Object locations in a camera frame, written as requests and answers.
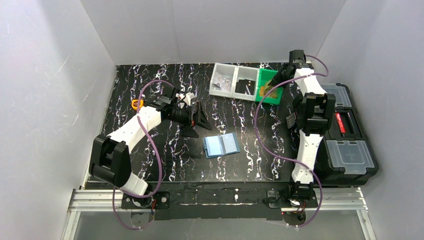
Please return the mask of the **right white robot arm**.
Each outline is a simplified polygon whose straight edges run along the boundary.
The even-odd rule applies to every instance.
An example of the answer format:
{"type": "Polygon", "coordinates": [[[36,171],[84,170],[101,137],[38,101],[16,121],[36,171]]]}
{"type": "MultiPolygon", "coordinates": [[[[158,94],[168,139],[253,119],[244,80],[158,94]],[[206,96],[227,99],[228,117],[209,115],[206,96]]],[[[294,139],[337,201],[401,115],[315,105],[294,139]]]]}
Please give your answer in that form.
{"type": "Polygon", "coordinates": [[[303,50],[289,53],[289,61],[264,86],[264,93],[295,82],[300,93],[293,99],[295,126],[299,130],[297,163],[291,174],[295,183],[308,185],[313,182],[313,170],[318,149],[332,124],[336,97],[327,93],[317,80],[311,63],[303,50]]]}

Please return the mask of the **yellow credit card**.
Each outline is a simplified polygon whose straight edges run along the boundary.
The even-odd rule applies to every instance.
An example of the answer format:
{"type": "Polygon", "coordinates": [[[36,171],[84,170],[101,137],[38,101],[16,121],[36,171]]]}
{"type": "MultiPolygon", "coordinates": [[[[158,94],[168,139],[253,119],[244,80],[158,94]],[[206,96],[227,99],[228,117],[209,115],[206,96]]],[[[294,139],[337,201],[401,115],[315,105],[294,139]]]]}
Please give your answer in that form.
{"type": "Polygon", "coordinates": [[[265,85],[260,87],[259,95],[261,97],[264,97],[272,88],[273,88],[273,86],[266,83],[265,85]]]}
{"type": "Polygon", "coordinates": [[[267,95],[268,98],[277,99],[278,98],[278,89],[270,90],[267,94],[268,94],[267,95]]]}

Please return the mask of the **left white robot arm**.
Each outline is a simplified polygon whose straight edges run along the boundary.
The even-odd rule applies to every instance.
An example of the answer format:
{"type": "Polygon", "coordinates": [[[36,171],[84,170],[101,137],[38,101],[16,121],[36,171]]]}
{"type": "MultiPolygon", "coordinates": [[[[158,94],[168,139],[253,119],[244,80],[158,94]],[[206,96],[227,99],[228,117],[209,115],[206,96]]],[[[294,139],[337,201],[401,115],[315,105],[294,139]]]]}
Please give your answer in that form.
{"type": "Polygon", "coordinates": [[[135,116],[110,134],[99,134],[91,150],[88,172],[127,195],[147,198],[158,191],[149,191],[146,181],[132,171],[131,152],[143,138],[153,139],[149,131],[164,121],[179,125],[180,135],[198,138],[195,127],[212,130],[201,103],[193,93],[166,84],[157,100],[142,101],[135,116]]]}

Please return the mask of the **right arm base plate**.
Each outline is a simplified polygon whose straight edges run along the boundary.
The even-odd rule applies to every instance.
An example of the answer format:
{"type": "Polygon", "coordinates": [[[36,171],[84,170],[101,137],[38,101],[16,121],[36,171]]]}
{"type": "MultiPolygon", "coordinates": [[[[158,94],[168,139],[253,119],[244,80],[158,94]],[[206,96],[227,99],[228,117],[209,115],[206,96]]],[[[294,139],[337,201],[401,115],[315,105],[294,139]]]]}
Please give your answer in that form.
{"type": "Polygon", "coordinates": [[[270,209],[280,209],[283,221],[289,226],[303,225],[307,221],[307,209],[315,209],[319,203],[314,192],[309,199],[290,199],[283,190],[267,191],[262,202],[270,209]]]}

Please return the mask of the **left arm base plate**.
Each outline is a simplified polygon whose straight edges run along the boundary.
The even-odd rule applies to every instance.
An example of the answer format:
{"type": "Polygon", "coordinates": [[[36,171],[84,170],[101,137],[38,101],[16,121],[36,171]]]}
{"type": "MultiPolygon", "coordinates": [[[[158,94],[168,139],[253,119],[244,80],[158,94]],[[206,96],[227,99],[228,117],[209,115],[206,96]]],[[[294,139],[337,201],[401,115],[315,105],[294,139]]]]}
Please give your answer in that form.
{"type": "Polygon", "coordinates": [[[170,193],[158,191],[149,198],[136,198],[126,193],[122,196],[121,208],[126,210],[153,209],[163,210],[170,207],[170,193]]]}

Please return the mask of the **blue card holder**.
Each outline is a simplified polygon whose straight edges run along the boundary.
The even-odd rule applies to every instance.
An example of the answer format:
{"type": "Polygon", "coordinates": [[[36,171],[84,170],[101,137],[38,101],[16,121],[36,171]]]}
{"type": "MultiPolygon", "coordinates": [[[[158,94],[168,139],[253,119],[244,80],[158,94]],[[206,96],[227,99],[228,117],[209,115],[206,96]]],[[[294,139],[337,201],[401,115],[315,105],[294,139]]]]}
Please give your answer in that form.
{"type": "Polygon", "coordinates": [[[241,151],[235,132],[207,136],[202,139],[202,143],[207,159],[232,155],[241,151]]]}

